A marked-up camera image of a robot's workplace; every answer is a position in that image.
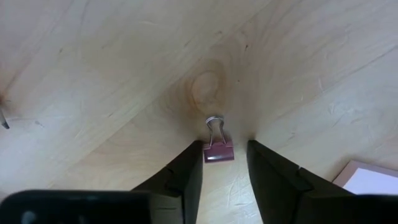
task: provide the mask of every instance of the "wooden surface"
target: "wooden surface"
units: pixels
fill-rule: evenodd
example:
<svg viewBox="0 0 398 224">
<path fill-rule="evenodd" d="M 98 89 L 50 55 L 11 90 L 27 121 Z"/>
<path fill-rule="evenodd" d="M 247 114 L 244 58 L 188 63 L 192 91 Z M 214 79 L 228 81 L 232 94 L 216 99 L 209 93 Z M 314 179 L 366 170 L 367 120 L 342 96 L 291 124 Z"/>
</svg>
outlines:
<svg viewBox="0 0 398 224">
<path fill-rule="evenodd" d="M 131 189 L 206 139 L 198 223 L 260 223 L 249 138 L 332 180 L 398 169 L 398 2 L 0 0 L 0 193 Z"/>
</svg>

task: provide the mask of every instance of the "black object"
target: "black object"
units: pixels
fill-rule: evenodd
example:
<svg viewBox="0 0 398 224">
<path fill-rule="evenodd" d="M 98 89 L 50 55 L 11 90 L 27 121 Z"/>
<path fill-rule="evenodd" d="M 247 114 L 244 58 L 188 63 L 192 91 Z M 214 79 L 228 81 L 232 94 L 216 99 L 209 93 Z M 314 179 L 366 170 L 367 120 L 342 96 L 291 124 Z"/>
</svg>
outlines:
<svg viewBox="0 0 398 224">
<path fill-rule="evenodd" d="M 203 144 L 193 142 L 130 192 L 31 190 L 9 196 L 0 223 L 196 223 Z M 264 223 L 397 223 L 398 197 L 353 195 L 248 142 L 248 167 Z"/>
</svg>

